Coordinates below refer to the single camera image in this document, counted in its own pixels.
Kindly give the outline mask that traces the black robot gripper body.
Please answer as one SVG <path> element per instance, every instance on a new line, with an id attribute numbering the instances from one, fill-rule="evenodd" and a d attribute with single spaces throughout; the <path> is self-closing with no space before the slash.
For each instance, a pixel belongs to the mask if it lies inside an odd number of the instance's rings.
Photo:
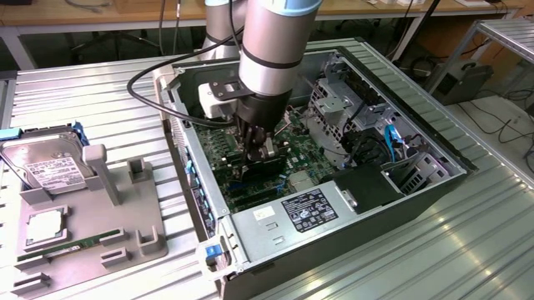
<path id="1" fill-rule="evenodd" d="M 290 94 L 289 90 L 276 96 L 250 94 L 238 99 L 234 116 L 242 133 L 248 128 L 261 128 L 268 133 L 273 131 L 284 116 Z"/>

